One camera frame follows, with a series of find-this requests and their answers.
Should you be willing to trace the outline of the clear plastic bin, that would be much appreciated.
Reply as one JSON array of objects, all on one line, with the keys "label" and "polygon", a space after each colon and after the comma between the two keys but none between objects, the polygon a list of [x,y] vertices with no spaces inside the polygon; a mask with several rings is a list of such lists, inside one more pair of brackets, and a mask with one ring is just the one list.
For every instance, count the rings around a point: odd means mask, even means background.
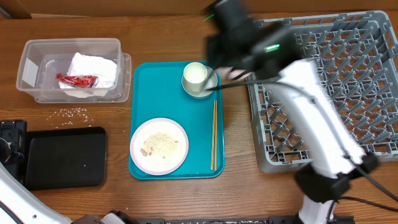
[{"label": "clear plastic bin", "polygon": [[[116,80],[110,88],[61,89],[56,74],[67,74],[75,53],[103,57],[118,66]],[[38,39],[26,43],[19,64],[16,87],[38,103],[121,103],[129,98],[131,56],[121,51],[114,38]],[[65,91],[108,90],[105,96],[76,98]]]}]

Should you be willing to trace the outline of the red snack wrapper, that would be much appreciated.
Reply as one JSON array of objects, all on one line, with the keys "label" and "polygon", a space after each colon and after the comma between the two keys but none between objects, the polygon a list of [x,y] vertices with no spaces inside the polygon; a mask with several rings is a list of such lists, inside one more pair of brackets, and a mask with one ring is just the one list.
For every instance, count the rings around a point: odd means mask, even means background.
[{"label": "red snack wrapper", "polygon": [[55,78],[66,85],[75,88],[92,88],[98,82],[98,77],[93,75],[68,76],[63,73],[56,74]]}]

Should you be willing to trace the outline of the wooden chopstick left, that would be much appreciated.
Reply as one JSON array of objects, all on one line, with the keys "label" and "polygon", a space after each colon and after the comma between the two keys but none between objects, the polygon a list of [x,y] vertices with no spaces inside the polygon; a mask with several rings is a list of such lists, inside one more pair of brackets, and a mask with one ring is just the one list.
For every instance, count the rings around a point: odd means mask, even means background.
[{"label": "wooden chopstick left", "polygon": [[212,133],[211,133],[211,167],[214,169],[214,147],[215,147],[215,116],[216,116],[216,100],[213,102],[213,119],[212,119]]}]

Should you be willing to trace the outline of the black waste tray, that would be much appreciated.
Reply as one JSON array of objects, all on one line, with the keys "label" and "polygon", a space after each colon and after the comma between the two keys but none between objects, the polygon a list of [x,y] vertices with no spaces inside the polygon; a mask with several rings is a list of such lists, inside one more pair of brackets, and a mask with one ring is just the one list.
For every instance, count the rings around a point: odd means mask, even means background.
[{"label": "black waste tray", "polygon": [[107,136],[102,127],[31,131],[26,137],[28,190],[101,185],[106,179]]}]

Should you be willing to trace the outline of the white paper cup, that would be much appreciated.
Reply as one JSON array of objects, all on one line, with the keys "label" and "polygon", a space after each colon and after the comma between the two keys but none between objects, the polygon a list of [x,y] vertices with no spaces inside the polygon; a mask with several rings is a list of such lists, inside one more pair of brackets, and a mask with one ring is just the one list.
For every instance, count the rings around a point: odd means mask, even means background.
[{"label": "white paper cup", "polygon": [[187,90],[199,92],[208,76],[206,67],[199,62],[189,63],[183,69],[183,84]]}]

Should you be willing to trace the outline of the pink plate with rice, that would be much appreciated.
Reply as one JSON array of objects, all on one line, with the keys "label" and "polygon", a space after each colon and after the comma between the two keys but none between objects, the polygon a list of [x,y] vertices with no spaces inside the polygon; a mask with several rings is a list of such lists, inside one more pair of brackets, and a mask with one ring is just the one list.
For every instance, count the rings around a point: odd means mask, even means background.
[{"label": "pink plate with rice", "polygon": [[134,165],[150,175],[165,175],[177,170],[187,157],[189,140],[177,122],[154,118],[141,124],[130,141]]}]

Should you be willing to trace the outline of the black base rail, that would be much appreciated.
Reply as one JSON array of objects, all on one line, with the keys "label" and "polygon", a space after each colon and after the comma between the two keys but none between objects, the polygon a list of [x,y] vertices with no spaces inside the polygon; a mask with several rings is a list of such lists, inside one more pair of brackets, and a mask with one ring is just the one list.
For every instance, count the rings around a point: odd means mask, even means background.
[{"label": "black base rail", "polygon": [[162,218],[135,219],[138,224],[299,224],[302,223],[297,215],[271,216],[255,219],[201,219],[201,220],[164,220]]}]

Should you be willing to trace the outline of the teal plastic tray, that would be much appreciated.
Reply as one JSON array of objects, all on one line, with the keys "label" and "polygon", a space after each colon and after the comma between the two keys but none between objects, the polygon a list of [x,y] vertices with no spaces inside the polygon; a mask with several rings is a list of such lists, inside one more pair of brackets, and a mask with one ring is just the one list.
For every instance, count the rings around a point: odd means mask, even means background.
[{"label": "teal plastic tray", "polygon": [[[204,179],[219,176],[225,167],[223,97],[220,91],[206,98],[190,96],[182,86],[187,61],[147,62],[134,72],[131,132],[154,118],[168,118],[185,130],[189,140],[187,158],[175,171],[150,175],[129,160],[131,175],[139,180]],[[218,102],[217,170],[211,170],[213,102]]]}]

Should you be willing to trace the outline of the grey dishwasher rack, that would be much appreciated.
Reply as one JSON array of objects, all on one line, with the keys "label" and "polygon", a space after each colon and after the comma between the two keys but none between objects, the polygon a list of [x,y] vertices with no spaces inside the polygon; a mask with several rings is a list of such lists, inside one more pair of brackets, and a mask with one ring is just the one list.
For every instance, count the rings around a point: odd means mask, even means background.
[{"label": "grey dishwasher rack", "polygon": [[[397,37],[383,11],[283,19],[352,137],[380,161],[397,160]],[[290,172],[309,150],[280,102],[260,84],[248,87],[259,169]]]}]

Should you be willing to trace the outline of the grey-green small saucer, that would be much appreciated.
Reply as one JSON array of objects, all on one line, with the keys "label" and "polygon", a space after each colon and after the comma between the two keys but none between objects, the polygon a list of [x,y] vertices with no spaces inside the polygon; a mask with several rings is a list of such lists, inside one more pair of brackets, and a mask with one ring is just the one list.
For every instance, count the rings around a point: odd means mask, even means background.
[{"label": "grey-green small saucer", "polygon": [[202,91],[192,91],[188,88],[188,82],[185,80],[184,77],[182,77],[182,86],[183,89],[192,97],[194,98],[206,98],[207,96],[210,96],[213,93],[213,90],[208,90],[209,88],[213,88],[218,86],[218,76],[216,74],[216,72],[206,66],[206,70],[208,72],[208,75],[210,75],[210,79],[208,80],[208,82],[206,83],[204,89],[202,89]]}]

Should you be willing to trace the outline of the spilled rice grains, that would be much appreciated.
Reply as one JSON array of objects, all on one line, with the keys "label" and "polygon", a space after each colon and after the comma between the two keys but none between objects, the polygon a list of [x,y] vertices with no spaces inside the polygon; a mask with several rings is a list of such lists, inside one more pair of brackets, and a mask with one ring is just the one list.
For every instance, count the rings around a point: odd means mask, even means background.
[{"label": "spilled rice grains", "polygon": [[51,112],[45,119],[53,129],[92,127],[93,117],[86,108],[61,108]]}]

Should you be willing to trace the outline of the white napkin in bin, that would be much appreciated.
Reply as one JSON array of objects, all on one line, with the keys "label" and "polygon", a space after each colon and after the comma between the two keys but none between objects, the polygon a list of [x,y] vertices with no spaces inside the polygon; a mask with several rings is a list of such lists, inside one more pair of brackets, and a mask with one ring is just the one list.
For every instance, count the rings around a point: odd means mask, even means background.
[{"label": "white napkin in bin", "polygon": [[[67,75],[92,75],[98,77],[95,88],[110,88],[116,80],[118,66],[112,60],[103,57],[82,55],[75,53],[69,66]],[[76,89],[73,86],[58,82],[61,89]],[[90,90],[90,91],[65,91],[65,94],[76,98],[87,98],[91,96],[105,96],[108,90]]]}]

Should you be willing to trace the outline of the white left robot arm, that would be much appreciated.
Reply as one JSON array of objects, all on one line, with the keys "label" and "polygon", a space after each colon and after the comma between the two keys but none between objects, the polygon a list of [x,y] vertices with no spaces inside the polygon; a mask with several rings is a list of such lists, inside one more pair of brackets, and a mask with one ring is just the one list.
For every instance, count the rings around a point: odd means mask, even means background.
[{"label": "white left robot arm", "polygon": [[1,139],[1,209],[15,223],[71,223],[31,194],[5,168],[11,154],[9,143]]}]

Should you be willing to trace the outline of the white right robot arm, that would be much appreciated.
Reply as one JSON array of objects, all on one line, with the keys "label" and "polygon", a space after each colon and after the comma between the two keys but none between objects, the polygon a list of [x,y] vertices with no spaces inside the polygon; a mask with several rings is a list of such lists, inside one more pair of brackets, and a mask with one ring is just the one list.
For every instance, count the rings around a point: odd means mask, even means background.
[{"label": "white right robot arm", "polygon": [[332,223],[335,203],[346,198],[350,182],[370,178],[378,161],[351,137],[320,86],[311,60],[304,58],[294,34],[281,22],[258,27],[252,19],[215,19],[216,35],[207,40],[208,62],[230,73],[231,86],[256,75],[287,109],[313,160],[295,174],[304,194],[296,223]]}]

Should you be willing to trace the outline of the pink small bowl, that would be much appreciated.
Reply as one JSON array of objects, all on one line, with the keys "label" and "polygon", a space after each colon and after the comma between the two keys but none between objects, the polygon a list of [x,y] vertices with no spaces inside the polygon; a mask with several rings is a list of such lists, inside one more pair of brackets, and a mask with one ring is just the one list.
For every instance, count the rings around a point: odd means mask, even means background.
[{"label": "pink small bowl", "polygon": [[244,80],[251,74],[251,72],[247,70],[237,70],[233,67],[220,67],[216,69],[216,72],[221,79],[231,81]]}]

